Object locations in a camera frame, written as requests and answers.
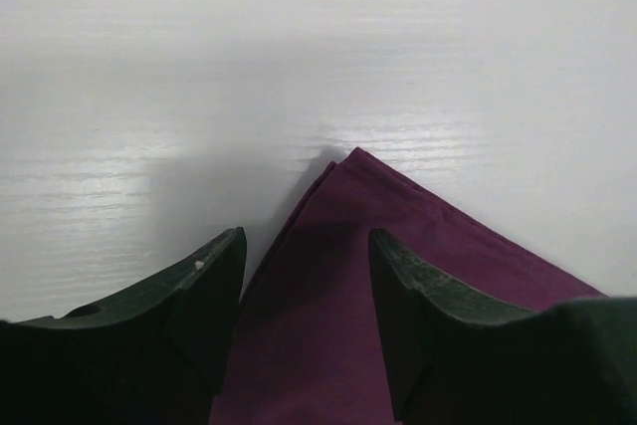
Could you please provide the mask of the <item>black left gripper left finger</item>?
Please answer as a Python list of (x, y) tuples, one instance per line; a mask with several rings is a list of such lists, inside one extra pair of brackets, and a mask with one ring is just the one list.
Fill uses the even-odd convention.
[(205, 424), (221, 392), (247, 241), (185, 259), (60, 318), (1, 325), (5, 424)]

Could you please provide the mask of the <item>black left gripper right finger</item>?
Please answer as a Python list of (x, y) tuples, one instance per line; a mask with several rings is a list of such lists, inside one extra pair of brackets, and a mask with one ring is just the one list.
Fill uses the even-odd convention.
[(632, 424), (636, 302), (536, 312), (487, 295), (371, 231), (372, 294), (402, 424)]

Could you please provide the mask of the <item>purple cloth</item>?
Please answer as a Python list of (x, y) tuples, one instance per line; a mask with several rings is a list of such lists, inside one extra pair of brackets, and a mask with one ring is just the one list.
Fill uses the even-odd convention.
[(369, 277), (373, 228), (520, 306), (542, 310), (596, 295), (356, 149), (310, 187), (251, 280), (212, 423), (392, 422)]

